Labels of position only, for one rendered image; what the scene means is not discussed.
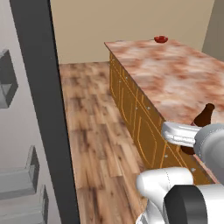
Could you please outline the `grey fridge with black side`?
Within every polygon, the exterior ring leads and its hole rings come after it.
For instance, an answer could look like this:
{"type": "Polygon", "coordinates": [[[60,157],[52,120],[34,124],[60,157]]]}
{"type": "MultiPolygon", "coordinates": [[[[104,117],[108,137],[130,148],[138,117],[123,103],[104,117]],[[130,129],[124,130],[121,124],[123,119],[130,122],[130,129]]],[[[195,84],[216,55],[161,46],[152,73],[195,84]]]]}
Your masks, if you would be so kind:
{"type": "Polygon", "coordinates": [[[0,171],[39,161],[33,195],[0,200],[0,214],[39,203],[48,224],[81,224],[50,0],[0,0],[0,171]]]}

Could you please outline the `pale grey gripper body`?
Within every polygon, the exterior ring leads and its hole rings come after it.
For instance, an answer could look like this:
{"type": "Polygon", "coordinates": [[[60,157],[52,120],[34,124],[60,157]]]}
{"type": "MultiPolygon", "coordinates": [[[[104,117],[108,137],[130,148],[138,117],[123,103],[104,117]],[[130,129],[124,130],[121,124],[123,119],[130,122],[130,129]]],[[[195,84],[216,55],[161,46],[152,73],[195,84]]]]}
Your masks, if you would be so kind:
{"type": "Polygon", "coordinates": [[[193,147],[195,144],[194,138],[197,134],[197,127],[175,122],[164,122],[161,134],[169,143],[193,147]]]}

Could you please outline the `wooden island cabinet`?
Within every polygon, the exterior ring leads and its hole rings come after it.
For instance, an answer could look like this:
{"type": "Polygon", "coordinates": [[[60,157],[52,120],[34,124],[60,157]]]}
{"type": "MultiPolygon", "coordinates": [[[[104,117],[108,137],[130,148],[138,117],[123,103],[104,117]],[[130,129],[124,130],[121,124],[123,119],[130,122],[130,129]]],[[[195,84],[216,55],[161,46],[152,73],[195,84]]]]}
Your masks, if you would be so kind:
{"type": "Polygon", "coordinates": [[[196,156],[185,154],[178,145],[163,139],[161,129],[165,119],[112,52],[109,89],[146,169],[186,167],[196,185],[218,184],[196,156]]]}

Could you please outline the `red bowl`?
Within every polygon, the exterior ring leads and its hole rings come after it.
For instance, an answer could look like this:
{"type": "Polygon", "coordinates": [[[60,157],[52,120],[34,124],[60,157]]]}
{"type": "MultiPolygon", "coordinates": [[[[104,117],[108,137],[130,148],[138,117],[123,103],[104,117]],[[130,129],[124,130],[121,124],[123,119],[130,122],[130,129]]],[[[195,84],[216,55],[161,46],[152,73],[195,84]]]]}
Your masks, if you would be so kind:
{"type": "Polygon", "coordinates": [[[163,44],[163,43],[166,43],[168,41],[168,38],[166,36],[156,36],[154,38],[154,40],[157,42],[157,43],[160,43],[160,44],[163,44]]]}

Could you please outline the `wooden cabinet door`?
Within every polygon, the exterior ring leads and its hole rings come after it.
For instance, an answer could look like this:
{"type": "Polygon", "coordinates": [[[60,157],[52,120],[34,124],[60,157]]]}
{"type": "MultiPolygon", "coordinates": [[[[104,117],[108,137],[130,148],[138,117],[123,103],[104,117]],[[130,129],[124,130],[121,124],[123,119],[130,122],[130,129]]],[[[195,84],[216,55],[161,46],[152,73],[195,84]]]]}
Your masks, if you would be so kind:
{"type": "Polygon", "coordinates": [[[134,125],[134,117],[135,117],[135,112],[134,112],[134,107],[135,107],[135,97],[127,87],[127,85],[123,82],[121,84],[121,113],[122,113],[122,118],[125,121],[125,124],[131,132],[133,130],[133,125],[134,125]]]}
{"type": "Polygon", "coordinates": [[[145,167],[148,169],[159,168],[165,141],[151,119],[141,109],[136,112],[134,142],[145,167]]]}
{"type": "Polygon", "coordinates": [[[113,96],[115,103],[119,102],[119,82],[120,82],[120,75],[114,69],[110,69],[110,92],[113,96]]]}

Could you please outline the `brown glass bottle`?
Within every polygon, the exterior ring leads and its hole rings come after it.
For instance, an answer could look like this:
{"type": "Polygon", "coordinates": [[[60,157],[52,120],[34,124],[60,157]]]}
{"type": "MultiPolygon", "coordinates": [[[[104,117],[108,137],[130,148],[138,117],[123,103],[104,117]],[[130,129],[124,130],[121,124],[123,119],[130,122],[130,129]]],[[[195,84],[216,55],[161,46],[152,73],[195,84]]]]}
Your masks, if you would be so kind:
{"type": "MultiPolygon", "coordinates": [[[[212,103],[208,103],[202,112],[198,114],[193,122],[192,126],[204,127],[211,123],[212,113],[215,109],[215,106],[212,103]]],[[[181,146],[180,149],[187,155],[193,155],[194,150],[191,147],[181,146]]]]}

